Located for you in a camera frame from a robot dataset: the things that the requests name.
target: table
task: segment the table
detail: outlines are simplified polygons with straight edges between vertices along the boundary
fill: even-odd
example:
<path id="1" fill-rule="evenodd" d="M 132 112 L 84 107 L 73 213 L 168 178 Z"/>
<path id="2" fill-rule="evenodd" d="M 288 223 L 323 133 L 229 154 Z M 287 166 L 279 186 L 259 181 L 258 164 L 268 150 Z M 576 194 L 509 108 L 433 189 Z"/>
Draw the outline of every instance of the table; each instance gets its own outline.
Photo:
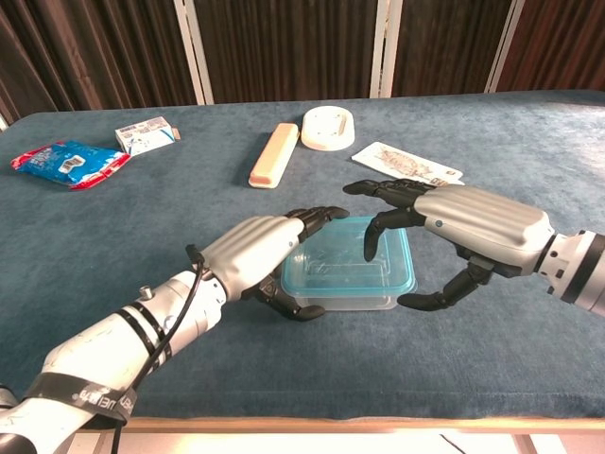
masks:
<path id="1" fill-rule="evenodd" d="M 319 152 L 299 144 L 276 189 L 248 187 L 275 125 L 301 125 L 308 109 L 327 104 L 353 113 L 354 145 Z M 70 193 L 9 166 L 55 140 L 115 147 L 114 129 L 158 114 L 182 140 L 133 158 L 93 189 Z M 559 232 L 605 232 L 600 92 L 37 113 L 0 135 L 0 379 L 22 394 L 51 348 L 128 304 L 142 285 L 185 269 L 184 245 L 209 244 L 244 218 L 322 204 L 353 216 L 384 210 L 381 201 L 341 191 L 387 178 L 350 160 L 373 141 L 539 206 Z M 427 231 L 411 229 L 408 238 L 420 291 L 441 288 L 464 266 Z M 547 287 L 538 276 L 496 276 L 438 313 L 399 307 L 312 323 L 234 303 L 214 330 L 146 379 L 135 416 L 144 418 L 140 428 L 157 417 L 228 418 L 227 425 L 386 418 L 399 421 L 394 426 L 406 423 L 401 418 L 573 418 L 576 428 L 603 429 L 605 321 L 550 297 Z"/>

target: red and blue package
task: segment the red and blue package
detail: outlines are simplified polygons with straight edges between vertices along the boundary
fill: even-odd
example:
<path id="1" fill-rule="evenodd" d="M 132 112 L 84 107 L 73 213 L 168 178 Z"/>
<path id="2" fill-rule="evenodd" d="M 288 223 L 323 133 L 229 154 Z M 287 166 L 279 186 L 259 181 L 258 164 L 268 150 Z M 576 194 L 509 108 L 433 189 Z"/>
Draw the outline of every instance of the red and blue package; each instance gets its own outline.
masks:
<path id="1" fill-rule="evenodd" d="M 130 155 L 112 148 L 89 147 L 80 142 L 57 142 L 13 159 L 12 167 L 72 190 L 88 189 L 107 180 Z"/>

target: clear plastic container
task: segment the clear plastic container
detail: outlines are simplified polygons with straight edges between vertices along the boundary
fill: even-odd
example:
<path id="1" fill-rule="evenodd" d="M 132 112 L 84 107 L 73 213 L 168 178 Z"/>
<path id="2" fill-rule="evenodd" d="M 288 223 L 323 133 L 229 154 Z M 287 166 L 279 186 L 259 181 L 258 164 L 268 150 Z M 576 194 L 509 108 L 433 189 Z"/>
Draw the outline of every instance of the clear plastic container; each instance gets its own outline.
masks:
<path id="1" fill-rule="evenodd" d="M 404 229 L 386 230 L 372 262 L 363 258 L 363 238 L 372 218 L 333 220 L 285 260 L 282 288 L 300 306 L 326 310 L 381 310 L 416 289 Z"/>

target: white box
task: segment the white box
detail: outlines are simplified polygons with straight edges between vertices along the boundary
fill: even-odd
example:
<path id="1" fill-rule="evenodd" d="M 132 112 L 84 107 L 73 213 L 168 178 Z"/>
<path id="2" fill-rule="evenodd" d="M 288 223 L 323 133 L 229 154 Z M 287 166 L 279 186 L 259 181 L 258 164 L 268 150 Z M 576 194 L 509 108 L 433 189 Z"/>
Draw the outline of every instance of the white box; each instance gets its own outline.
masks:
<path id="1" fill-rule="evenodd" d="M 130 156 L 175 142 L 172 127 L 163 116 L 115 130 L 115 138 Z"/>

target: blue container lid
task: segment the blue container lid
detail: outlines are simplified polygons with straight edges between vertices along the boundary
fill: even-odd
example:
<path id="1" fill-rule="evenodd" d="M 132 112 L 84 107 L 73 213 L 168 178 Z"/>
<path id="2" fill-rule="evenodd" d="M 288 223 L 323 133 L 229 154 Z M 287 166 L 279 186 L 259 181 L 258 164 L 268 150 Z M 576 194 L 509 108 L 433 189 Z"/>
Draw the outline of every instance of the blue container lid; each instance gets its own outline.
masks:
<path id="1" fill-rule="evenodd" d="M 298 298 L 399 296 L 416 289 L 405 229 L 386 230 L 372 262 L 363 257 L 371 217 L 336 219 L 285 260 L 284 291 Z"/>

